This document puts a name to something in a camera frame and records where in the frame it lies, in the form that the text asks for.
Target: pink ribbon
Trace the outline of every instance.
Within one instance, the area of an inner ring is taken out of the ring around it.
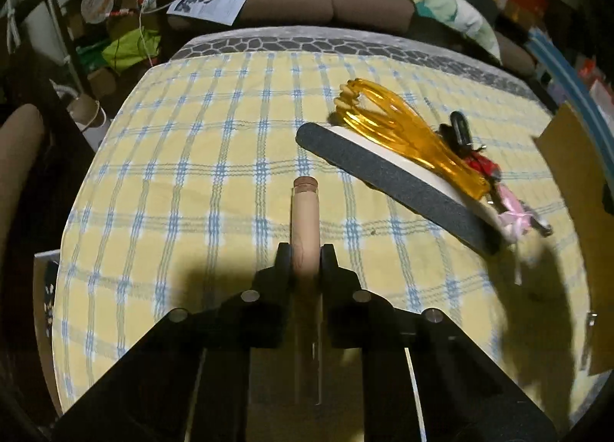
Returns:
[[[507,208],[507,212],[500,213],[499,218],[506,232],[514,242],[514,283],[521,285],[523,283],[523,275],[520,271],[518,241],[520,241],[520,237],[529,230],[532,215],[524,211],[518,198],[503,184],[497,184],[497,192],[501,198],[501,203]]]

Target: white paper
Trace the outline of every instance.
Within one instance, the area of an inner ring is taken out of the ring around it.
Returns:
[[[606,120],[610,132],[614,135],[614,104],[612,104],[608,91],[599,80],[595,80],[589,93]]]
[[[175,0],[167,14],[198,18],[224,25],[234,23],[246,0]]]

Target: wooden dowel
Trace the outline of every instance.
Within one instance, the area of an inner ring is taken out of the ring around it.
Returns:
[[[319,343],[317,274],[320,265],[320,206],[317,181],[302,176],[292,195],[292,268],[295,277],[295,401],[318,397]]]

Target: black key fob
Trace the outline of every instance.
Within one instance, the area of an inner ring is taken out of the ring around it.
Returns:
[[[442,123],[439,125],[439,135],[441,135],[441,138],[447,144],[447,147],[449,147],[455,155],[458,155],[459,145],[456,142],[456,135],[454,134],[454,129],[450,127],[450,125]]]
[[[474,142],[471,138],[471,131],[469,130],[469,122],[460,111],[455,111],[450,113],[450,123],[452,124],[454,137],[458,144],[458,155],[461,158],[467,157],[474,149]]]

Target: nail file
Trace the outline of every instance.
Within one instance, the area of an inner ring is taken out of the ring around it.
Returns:
[[[497,225],[497,219],[486,211],[476,215],[475,211],[483,207],[480,203],[469,198],[466,201],[447,181],[410,160],[392,152],[400,160],[392,157],[387,160],[380,153],[370,151],[367,148],[371,145],[378,148],[381,146],[355,132],[343,127],[334,127],[334,130],[315,123],[305,123],[299,127],[296,141],[300,147],[443,227],[476,252],[490,255],[498,250],[502,237],[498,226],[493,226]],[[403,160],[417,167],[413,169],[415,174],[405,170],[409,167],[399,166]],[[428,181],[432,184],[425,181],[429,175],[432,177]]]

